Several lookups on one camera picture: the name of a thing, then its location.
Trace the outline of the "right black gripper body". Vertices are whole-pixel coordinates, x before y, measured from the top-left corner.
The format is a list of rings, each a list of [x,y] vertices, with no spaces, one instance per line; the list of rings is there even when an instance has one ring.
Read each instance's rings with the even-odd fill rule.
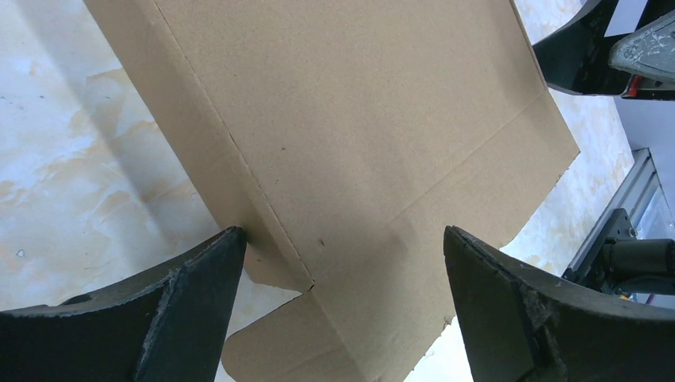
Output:
[[[672,1],[648,1],[637,27],[608,36],[618,0],[588,1],[554,33],[533,49],[550,88],[578,96],[619,96],[636,100],[672,100],[674,83],[634,75],[609,66],[612,47],[622,38],[674,11]]]

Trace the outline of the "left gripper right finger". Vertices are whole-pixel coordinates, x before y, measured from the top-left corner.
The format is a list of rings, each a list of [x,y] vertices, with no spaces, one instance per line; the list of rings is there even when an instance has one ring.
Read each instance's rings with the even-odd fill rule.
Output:
[[[474,380],[673,380],[672,310],[570,283],[455,226],[443,254]]]

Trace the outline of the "brown cardboard box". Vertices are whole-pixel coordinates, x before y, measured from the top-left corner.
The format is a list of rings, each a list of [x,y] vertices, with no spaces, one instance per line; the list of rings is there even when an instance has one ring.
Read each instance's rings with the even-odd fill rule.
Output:
[[[501,248],[579,153],[511,1],[89,1],[250,279],[237,381],[402,381],[454,317],[443,233]]]

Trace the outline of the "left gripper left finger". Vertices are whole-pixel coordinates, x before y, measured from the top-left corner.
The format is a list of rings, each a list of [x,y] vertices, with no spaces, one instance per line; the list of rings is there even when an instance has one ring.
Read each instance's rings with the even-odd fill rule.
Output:
[[[246,247],[227,228],[60,305],[2,311],[2,380],[214,380]]]

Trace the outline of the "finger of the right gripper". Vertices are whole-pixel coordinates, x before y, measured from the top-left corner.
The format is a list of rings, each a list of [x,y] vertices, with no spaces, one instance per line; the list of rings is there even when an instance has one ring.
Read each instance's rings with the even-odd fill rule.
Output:
[[[674,83],[674,11],[628,34],[611,49],[610,67]]]

